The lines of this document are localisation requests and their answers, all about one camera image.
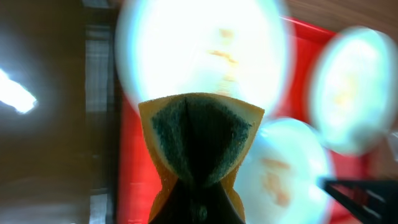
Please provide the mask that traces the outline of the green yellow sponge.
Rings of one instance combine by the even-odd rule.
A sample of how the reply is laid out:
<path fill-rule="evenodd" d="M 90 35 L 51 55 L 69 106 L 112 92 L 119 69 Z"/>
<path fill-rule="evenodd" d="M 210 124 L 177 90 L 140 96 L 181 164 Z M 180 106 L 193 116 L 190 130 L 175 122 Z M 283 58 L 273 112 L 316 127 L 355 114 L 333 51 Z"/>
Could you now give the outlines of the green yellow sponge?
<path fill-rule="evenodd" d="M 178 179 L 192 189 L 221 182 L 244 221 L 243 203 L 233 185 L 264 110 L 212 93 L 166 96 L 139 103 L 138 107 L 146 147 L 162 183 L 149 221 L 160 211 Z"/>

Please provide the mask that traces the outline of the white plate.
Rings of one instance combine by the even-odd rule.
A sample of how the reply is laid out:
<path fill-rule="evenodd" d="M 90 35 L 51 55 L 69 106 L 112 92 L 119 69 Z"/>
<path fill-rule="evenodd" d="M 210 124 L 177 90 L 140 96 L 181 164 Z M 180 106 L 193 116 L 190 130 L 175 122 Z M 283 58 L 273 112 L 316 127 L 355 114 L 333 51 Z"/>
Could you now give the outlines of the white plate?
<path fill-rule="evenodd" d="M 291 83 L 294 46 L 281 1 L 124 1 L 119 78 L 133 108 L 163 96 L 217 93 L 272 114 Z"/>
<path fill-rule="evenodd" d="M 370 151 L 397 115 L 397 44 L 363 26 L 336 34 L 314 66 L 308 113 L 327 148 L 345 156 Z"/>
<path fill-rule="evenodd" d="M 313 129 L 296 119 L 263 124 L 238 170 L 234 190 L 249 224 L 330 221 L 331 199 L 321 188 L 333 177 L 328 151 Z"/>

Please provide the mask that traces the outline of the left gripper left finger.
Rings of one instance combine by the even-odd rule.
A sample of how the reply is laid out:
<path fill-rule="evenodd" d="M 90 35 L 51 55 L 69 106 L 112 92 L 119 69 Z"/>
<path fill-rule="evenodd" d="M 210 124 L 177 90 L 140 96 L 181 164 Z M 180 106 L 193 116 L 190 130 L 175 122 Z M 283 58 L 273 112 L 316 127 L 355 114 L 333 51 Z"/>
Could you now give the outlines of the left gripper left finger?
<path fill-rule="evenodd" d="M 244 224 L 221 182 L 192 189 L 178 179 L 149 224 Z"/>

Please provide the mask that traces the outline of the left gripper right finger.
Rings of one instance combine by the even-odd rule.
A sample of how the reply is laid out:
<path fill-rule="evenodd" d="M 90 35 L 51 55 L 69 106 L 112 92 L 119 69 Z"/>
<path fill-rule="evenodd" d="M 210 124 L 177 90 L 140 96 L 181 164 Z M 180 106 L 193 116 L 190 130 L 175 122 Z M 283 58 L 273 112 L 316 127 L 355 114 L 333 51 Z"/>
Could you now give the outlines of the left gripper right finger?
<path fill-rule="evenodd" d="M 349 211 L 331 223 L 397 224 L 397 181 L 322 178 L 318 186 Z"/>

